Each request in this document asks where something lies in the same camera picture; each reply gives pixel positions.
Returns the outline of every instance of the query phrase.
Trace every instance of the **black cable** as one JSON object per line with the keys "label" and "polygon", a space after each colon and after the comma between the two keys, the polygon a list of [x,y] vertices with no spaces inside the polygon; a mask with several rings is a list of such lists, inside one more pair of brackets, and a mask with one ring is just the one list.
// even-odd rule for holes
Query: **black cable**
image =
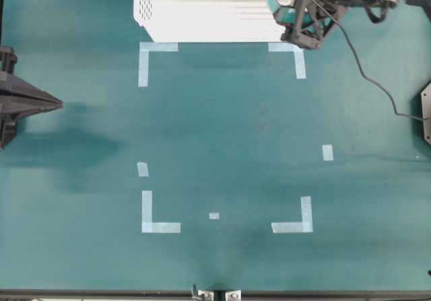
{"label": "black cable", "polygon": [[0,45],[1,45],[1,37],[3,31],[3,6],[5,4],[5,0],[0,0]]}
{"label": "black cable", "polygon": [[418,117],[418,116],[414,116],[414,115],[412,115],[412,114],[403,114],[403,113],[400,113],[400,112],[398,112],[398,109],[397,109],[397,104],[395,103],[395,100],[394,100],[394,98],[392,97],[392,94],[389,92],[389,90],[388,89],[386,89],[384,86],[382,86],[381,84],[379,84],[376,80],[374,80],[374,79],[372,79],[371,77],[368,77],[365,73],[364,73],[364,70],[363,70],[363,68],[362,68],[362,64],[361,64],[361,62],[360,62],[360,60],[359,60],[359,57],[358,57],[358,54],[357,54],[357,52],[356,52],[356,49],[354,48],[354,46],[353,46],[353,44],[352,44],[352,42],[351,42],[351,40],[350,40],[350,37],[349,37],[349,35],[347,34],[347,32],[345,31],[345,29],[344,29],[344,27],[341,25],[341,23],[340,22],[338,22],[317,0],[311,0],[317,7],[319,7],[322,11],[323,11],[323,13],[325,13],[329,18],[331,18],[331,20],[334,22],[334,24],[335,25],[337,25],[340,29],[341,29],[341,31],[343,32],[343,34],[344,34],[344,37],[345,37],[345,40],[347,41],[347,43],[349,44],[349,47],[350,47],[350,49],[352,50],[352,52],[353,52],[353,55],[355,56],[355,60],[356,60],[356,63],[357,63],[357,65],[358,65],[358,68],[359,68],[359,71],[360,71],[360,73],[361,73],[361,75],[362,75],[362,77],[366,80],[366,81],[368,81],[368,82],[370,82],[370,83],[372,83],[372,84],[374,84],[375,86],[377,86],[377,87],[379,87],[388,97],[389,97],[389,100],[391,101],[391,103],[392,103],[392,107],[393,107],[393,112],[395,113],[395,115],[397,115],[397,116],[400,116],[400,117],[406,117],[406,118],[411,118],[411,119],[415,119],[415,120],[417,120],[417,121],[427,121],[428,119],[430,119],[431,117],[426,117],[426,118],[422,118],[422,117]]}

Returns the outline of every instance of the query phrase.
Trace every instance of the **black frame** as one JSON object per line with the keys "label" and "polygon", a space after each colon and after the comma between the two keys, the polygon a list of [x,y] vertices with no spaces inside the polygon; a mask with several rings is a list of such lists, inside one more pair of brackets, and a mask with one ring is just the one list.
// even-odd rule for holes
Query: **black frame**
{"label": "black frame", "polygon": [[[215,291],[224,297],[226,291]],[[0,290],[0,300],[29,298],[126,298],[148,300],[192,300],[191,291],[139,290]],[[241,291],[241,300],[431,300],[426,291]]]}

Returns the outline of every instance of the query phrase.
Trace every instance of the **white perforated box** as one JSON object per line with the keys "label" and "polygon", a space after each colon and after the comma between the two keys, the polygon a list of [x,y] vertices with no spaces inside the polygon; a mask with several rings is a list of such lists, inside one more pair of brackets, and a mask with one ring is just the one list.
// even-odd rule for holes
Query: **white perforated box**
{"label": "white perforated box", "polygon": [[277,42],[284,29],[266,0],[134,0],[154,42]]}

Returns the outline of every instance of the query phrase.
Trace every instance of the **teal mat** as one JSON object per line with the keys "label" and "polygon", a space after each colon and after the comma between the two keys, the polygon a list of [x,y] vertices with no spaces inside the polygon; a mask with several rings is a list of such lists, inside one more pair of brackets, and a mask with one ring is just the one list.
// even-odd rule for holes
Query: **teal mat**
{"label": "teal mat", "polygon": [[[420,113],[422,10],[344,23],[367,72]],[[65,108],[1,152],[1,289],[431,290],[431,147],[339,30],[305,53],[304,80],[267,44],[180,44],[150,55],[145,89],[132,0],[6,0],[4,30],[16,74]],[[141,233],[142,190],[181,234]],[[273,234],[300,221],[303,196],[314,232]]]}

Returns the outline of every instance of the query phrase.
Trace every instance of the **tape strip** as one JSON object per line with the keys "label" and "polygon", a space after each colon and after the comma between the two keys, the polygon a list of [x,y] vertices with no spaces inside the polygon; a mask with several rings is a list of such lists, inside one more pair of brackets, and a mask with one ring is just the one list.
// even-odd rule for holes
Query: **tape strip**
{"label": "tape strip", "polygon": [[143,233],[180,234],[180,222],[153,222],[153,191],[142,191],[142,228]]}
{"label": "tape strip", "polygon": [[146,176],[150,176],[150,173],[148,172],[148,164],[145,162],[138,162],[136,164],[137,166],[137,173],[139,175],[139,177],[146,177]]}
{"label": "tape strip", "polygon": [[139,43],[139,88],[148,87],[148,78],[150,74],[150,52],[178,52],[178,43]]}
{"label": "tape strip", "polygon": [[219,220],[220,219],[220,214],[218,212],[210,212],[208,214],[208,218],[210,220]]}
{"label": "tape strip", "polygon": [[312,232],[311,197],[301,197],[301,222],[273,222],[271,223],[274,234],[292,234],[299,232]]}
{"label": "tape strip", "polygon": [[332,145],[322,145],[322,154],[324,161],[334,161],[334,152]]}
{"label": "tape strip", "polygon": [[304,50],[286,42],[268,43],[268,52],[293,52],[295,58],[296,79],[306,79]]}
{"label": "tape strip", "polygon": [[311,197],[301,197],[302,232],[312,232]]}

